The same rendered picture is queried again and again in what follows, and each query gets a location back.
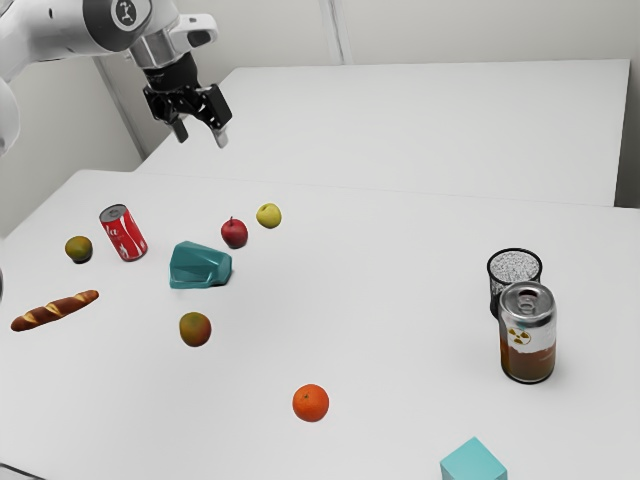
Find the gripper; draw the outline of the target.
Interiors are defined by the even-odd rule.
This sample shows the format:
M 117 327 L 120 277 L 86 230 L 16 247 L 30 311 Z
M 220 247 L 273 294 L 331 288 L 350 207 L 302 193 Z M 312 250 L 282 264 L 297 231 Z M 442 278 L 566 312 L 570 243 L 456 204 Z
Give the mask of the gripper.
M 198 69 L 190 53 L 163 68 L 145 69 L 147 85 L 143 93 L 156 120 L 171 123 L 179 143 L 189 138 L 180 114 L 191 115 L 211 130 L 219 148 L 228 144 L 227 124 L 233 117 L 231 109 L 215 83 L 202 86 Z

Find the teal faceted mug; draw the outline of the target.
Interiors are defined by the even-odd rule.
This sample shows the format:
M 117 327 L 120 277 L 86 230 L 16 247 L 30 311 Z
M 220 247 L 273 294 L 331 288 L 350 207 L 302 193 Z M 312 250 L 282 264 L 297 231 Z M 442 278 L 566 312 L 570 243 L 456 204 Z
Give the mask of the teal faceted mug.
M 205 289 L 225 285 L 232 273 L 232 257 L 190 241 L 174 247 L 169 263 L 173 289 Z

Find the red apple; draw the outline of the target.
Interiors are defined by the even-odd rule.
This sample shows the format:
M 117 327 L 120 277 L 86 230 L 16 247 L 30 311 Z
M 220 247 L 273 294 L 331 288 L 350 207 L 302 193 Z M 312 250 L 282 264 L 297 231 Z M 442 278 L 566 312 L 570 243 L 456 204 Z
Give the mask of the red apple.
M 223 223 L 220 234 L 223 241 L 231 249 L 242 248 L 248 241 L 248 229 L 245 223 L 234 217 L 230 217 Z

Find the yellow-green apple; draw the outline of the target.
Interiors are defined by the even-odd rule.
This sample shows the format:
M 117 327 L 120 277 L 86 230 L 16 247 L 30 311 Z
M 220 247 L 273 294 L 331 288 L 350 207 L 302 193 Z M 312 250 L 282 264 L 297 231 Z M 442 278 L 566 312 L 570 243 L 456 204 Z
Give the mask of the yellow-green apple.
M 256 220 L 264 228 L 273 229 L 280 225 L 282 213 L 276 204 L 265 203 L 258 208 Z

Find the red soda can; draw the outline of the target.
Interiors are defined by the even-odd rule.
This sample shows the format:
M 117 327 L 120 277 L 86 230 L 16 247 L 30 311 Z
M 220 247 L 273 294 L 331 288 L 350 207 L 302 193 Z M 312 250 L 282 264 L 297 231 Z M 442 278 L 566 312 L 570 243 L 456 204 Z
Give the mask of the red soda can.
M 124 204 L 114 204 L 105 208 L 100 213 L 99 220 L 123 261 L 135 261 L 147 253 L 147 242 Z

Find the small green-orange fruit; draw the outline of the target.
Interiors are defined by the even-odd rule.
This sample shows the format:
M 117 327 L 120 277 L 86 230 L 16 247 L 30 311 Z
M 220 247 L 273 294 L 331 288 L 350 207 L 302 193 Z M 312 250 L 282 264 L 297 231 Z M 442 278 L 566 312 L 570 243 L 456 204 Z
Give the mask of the small green-orange fruit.
M 66 241 L 65 253 L 76 264 L 86 263 L 93 255 L 93 244 L 85 236 L 74 236 Z

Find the large green-orange fruit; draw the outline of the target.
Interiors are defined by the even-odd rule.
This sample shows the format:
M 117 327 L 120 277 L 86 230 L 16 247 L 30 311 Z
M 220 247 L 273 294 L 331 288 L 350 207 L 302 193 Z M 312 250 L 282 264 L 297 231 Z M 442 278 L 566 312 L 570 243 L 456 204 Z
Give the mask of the large green-orange fruit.
M 204 314 L 189 312 L 180 318 L 179 332 L 181 339 L 186 345 L 190 347 L 200 347 L 210 339 L 212 325 Z

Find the brown baguette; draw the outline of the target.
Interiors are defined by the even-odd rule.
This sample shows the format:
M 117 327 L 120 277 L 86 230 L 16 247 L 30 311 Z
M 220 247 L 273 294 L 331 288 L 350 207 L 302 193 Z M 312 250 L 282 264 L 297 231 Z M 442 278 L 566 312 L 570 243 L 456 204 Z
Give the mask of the brown baguette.
M 99 292 L 97 290 L 86 290 L 71 297 L 54 300 L 45 306 L 36 307 L 16 317 L 12 321 L 10 328 L 14 332 L 34 329 L 75 313 L 98 298 Z

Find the orange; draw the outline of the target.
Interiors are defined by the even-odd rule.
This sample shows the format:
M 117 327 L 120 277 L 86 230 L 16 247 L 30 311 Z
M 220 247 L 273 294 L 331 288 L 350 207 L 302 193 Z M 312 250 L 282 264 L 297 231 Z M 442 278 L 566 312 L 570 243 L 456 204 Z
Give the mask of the orange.
M 328 413 L 330 400 L 325 389 L 316 384 L 299 387 L 292 398 L 294 414 L 303 421 L 317 422 Z

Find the black mesh pen holder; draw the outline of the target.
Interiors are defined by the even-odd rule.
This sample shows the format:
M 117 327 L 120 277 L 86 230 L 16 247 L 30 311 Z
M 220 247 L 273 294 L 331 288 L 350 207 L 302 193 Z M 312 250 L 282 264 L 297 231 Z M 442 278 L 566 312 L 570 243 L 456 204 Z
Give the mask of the black mesh pen holder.
M 502 291 L 518 282 L 539 282 L 543 270 L 540 257 L 524 248 L 506 248 L 487 261 L 490 287 L 490 311 L 498 319 L 498 302 Z

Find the silver and brown can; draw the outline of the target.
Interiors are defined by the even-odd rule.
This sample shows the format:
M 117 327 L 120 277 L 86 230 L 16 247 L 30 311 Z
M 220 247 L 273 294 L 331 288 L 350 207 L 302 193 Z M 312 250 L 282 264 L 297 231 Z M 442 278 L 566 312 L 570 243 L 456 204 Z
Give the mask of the silver and brown can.
M 556 303 L 551 291 L 533 282 L 506 287 L 498 299 L 503 372 L 519 383 L 545 381 L 556 361 Z

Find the teal block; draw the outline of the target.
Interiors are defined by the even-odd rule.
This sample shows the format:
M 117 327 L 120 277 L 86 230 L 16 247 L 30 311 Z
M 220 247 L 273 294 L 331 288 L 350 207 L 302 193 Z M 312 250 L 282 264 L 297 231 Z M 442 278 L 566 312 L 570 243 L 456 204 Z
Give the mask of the teal block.
M 440 461 L 442 480 L 508 480 L 506 467 L 476 437 Z

